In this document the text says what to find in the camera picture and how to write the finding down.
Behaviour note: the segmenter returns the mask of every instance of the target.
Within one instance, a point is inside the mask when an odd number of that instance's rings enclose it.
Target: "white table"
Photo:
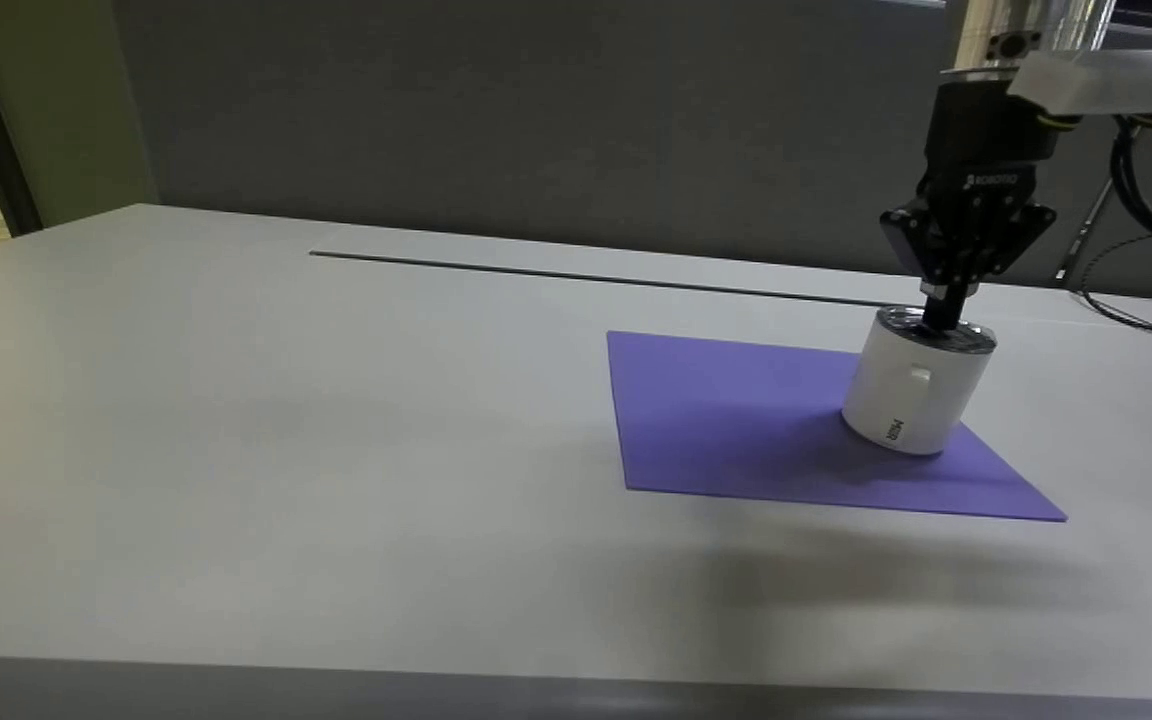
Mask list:
[[[969,306],[969,425],[1071,522],[632,497],[602,333],[857,352],[871,313],[314,246],[915,300],[178,206],[0,242],[0,657],[1152,699],[1152,336]]]

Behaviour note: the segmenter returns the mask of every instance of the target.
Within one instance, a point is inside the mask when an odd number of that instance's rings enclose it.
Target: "gray backdrop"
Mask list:
[[[173,203],[895,267],[958,2],[882,0],[115,0]],[[1058,144],[1046,281],[1104,180]],[[1112,210],[1099,242],[1127,236]],[[1152,292],[1152,246],[1104,267]]]

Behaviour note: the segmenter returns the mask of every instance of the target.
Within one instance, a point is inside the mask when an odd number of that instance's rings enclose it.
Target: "purple mat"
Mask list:
[[[852,434],[857,357],[678,336],[606,336],[622,488],[1065,522],[958,429],[911,461]]]

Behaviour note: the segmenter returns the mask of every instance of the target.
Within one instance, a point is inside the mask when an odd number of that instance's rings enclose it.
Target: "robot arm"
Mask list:
[[[881,216],[922,281],[922,333],[958,325],[980,281],[1050,227],[1034,164],[1080,115],[1152,115],[1152,47],[1099,50],[1117,0],[971,0],[956,69],[927,128],[927,167],[903,206]]]

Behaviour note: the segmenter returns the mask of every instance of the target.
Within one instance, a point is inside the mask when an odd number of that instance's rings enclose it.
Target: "white cup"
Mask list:
[[[903,457],[944,450],[991,348],[991,333],[975,325],[927,336],[918,313],[882,306],[852,377],[849,429]]]

